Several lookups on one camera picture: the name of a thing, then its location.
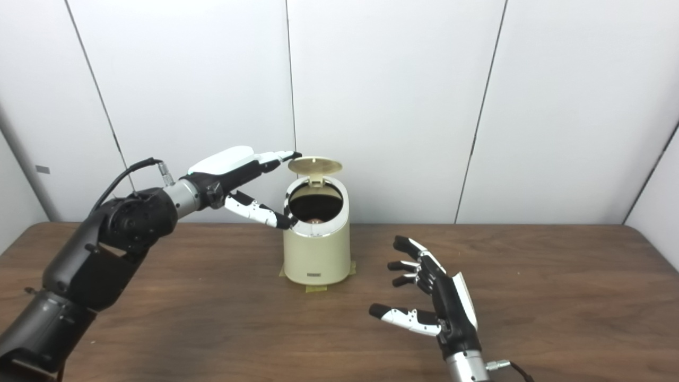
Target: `small sticker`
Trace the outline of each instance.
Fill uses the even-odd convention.
[[[43,174],[49,174],[50,173],[50,168],[47,166],[38,166],[37,164],[35,165],[35,170],[39,173]]]

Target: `trash can lid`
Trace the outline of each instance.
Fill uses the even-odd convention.
[[[324,175],[340,171],[342,164],[322,156],[303,156],[290,161],[288,168],[300,175]]]

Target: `wooden table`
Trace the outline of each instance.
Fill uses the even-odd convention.
[[[28,229],[0,257],[0,330],[74,224]],[[462,271],[486,361],[536,382],[679,381],[679,274],[624,226],[354,225],[357,274],[326,292],[279,277],[280,231],[179,224],[73,352],[76,381],[448,381],[435,339],[368,315],[430,309],[386,263],[413,237]],[[497,382],[521,381],[513,370]]]

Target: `black robotic arm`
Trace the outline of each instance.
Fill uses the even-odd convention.
[[[113,305],[149,249],[175,229],[177,220],[207,207],[226,207],[258,222],[288,229],[294,221],[232,192],[297,152],[254,154],[246,146],[211,156],[174,182],[163,162],[147,159],[123,172],[45,269],[42,289],[0,334],[0,382],[58,380],[66,359],[96,315]],[[158,164],[166,185],[104,203],[129,173]],[[119,256],[108,247],[124,251]]]

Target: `open lid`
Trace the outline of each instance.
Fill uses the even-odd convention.
[[[332,174],[342,169],[342,164],[322,156],[303,156],[288,163],[288,168],[300,175],[309,176],[309,186],[322,187],[323,175]]]

